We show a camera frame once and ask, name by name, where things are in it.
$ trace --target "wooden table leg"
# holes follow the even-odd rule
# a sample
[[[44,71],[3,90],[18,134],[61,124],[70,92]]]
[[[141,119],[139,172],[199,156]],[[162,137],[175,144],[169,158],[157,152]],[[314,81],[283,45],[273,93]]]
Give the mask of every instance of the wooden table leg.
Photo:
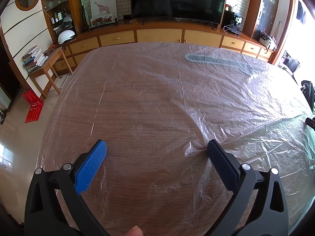
[[[54,75],[56,76],[56,78],[58,78],[59,75],[57,74],[57,72],[56,72],[54,66],[52,66],[50,69],[52,70],[52,72],[54,73]]]
[[[47,95],[45,94],[45,92],[42,90],[42,88],[38,85],[37,81],[30,76],[30,79],[32,80],[32,82],[34,83],[34,85],[36,86],[36,88],[40,91],[40,93],[47,98]]]
[[[58,89],[58,87],[56,86],[56,84],[54,83],[53,79],[50,77],[49,73],[47,72],[47,70],[45,68],[43,68],[43,71],[45,73],[45,75],[47,76],[48,80],[50,81],[50,83],[53,85],[53,87],[55,88],[56,92],[60,95],[60,90]]]
[[[71,67],[70,67],[70,65],[69,65],[69,63],[68,63],[68,60],[66,59],[65,54],[63,53],[63,50],[61,50],[61,51],[62,51],[61,55],[62,55],[62,57],[63,57],[63,60],[64,60],[65,63],[66,63],[67,68],[69,69],[70,73],[73,74],[73,71],[72,71],[72,69],[71,69]]]

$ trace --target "blue gripper pad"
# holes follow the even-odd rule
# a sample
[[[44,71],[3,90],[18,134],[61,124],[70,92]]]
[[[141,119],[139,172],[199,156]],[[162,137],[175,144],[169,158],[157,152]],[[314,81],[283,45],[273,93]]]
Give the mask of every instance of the blue gripper pad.
[[[87,154],[88,157],[85,159],[81,167],[75,174],[75,189],[80,195],[81,192],[86,191],[89,188],[97,170],[100,168],[103,160],[107,154],[107,146],[103,140],[98,140],[92,147],[90,152]]]
[[[225,188],[235,193],[238,189],[240,163],[234,155],[226,153],[219,143],[212,139],[207,145],[207,156],[218,172]]]

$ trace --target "white canvas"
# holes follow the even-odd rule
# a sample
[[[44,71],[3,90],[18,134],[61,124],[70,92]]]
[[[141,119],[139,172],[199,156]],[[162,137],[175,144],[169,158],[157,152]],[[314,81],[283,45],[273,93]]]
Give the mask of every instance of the white canvas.
[[[117,17],[116,0],[90,0],[92,19],[112,14]]]

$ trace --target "wrinkled plastic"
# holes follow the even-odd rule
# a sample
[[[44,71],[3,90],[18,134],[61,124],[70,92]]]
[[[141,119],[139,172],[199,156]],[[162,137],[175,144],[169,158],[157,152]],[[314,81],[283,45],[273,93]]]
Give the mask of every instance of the wrinkled plastic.
[[[107,157],[82,196],[111,235],[138,225],[145,235],[203,236],[232,196],[206,156],[216,139],[239,162],[279,170],[292,229],[315,195],[306,117],[291,76],[252,57],[188,44],[108,46],[86,55],[62,88],[37,165],[57,170],[103,139]]]

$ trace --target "silver screw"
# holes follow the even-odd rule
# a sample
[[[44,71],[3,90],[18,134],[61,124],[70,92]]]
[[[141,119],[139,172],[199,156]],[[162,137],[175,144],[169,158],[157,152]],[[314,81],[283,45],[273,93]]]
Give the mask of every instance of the silver screw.
[[[39,175],[41,172],[42,172],[42,169],[41,169],[41,168],[35,169],[35,174],[36,174],[36,175]]]
[[[64,166],[63,166],[63,169],[64,170],[69,170],[71,169],[72,165],[70,163],[66,163]]]
[[[242,164],[242,168],[243,168],[244,170],[250,170],[250,165],[247,164],[247,163],[243,163],[243,164]]]
[[[273,174],[276,175],[276,174],[278,174],[279,172],[278,172],[278,170],[277,170],[276,168],[272,168],[272,169],[271,169],[271,173],[273,173]]]

